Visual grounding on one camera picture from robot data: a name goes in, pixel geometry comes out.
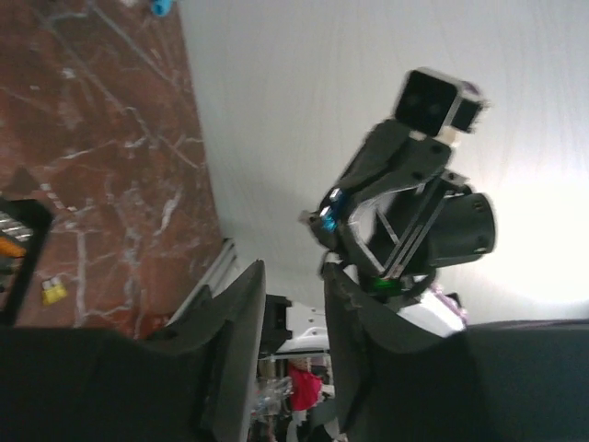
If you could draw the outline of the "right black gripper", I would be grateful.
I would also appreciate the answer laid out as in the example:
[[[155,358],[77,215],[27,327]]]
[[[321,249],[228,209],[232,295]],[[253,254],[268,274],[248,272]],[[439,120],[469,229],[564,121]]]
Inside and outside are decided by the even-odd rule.
[[[396,120],[366,135],[313,211],[299,216],[371,295],[421,292],[439,269],[494,252],[491,199],[449,169],[451,145]]]

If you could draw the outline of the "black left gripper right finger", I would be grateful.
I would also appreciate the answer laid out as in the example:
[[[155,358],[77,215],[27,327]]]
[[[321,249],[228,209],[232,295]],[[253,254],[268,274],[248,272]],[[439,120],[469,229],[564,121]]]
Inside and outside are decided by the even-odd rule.
[[[337,416],[351,441],[584,441],[588,323],[516,320],[446,337],[324,267]]]

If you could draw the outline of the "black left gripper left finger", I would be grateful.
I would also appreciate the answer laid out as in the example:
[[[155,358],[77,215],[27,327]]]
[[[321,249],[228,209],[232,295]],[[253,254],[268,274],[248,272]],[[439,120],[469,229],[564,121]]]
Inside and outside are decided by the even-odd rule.
[[[263,261],[143,340],[103,328],[1,331],[5,441],[243,441]]]

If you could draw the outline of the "small yellow fuse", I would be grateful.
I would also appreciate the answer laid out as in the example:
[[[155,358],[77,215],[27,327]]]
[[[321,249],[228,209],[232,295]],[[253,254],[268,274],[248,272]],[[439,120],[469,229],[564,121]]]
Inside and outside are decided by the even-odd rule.
[[[45,280],[41,284],[41,300],[44,306],[49,306],[67,297],[67,291],[59,277]]]

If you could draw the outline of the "black fuse box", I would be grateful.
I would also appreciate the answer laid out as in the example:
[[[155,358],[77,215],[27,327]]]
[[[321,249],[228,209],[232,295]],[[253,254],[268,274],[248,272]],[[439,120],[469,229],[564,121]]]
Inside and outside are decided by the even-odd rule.
[[[53,221],[38,200],[1,198],[1,325],[13,326]]]

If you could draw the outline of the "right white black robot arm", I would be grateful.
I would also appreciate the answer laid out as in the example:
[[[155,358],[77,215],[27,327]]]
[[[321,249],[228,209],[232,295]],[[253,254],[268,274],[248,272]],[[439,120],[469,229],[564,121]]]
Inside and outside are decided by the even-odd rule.
[[[313,212],[335,405],[351,441],[584,441],[586,320],[468,323],[439,269],[495,245],[449,145],[386,119]]]

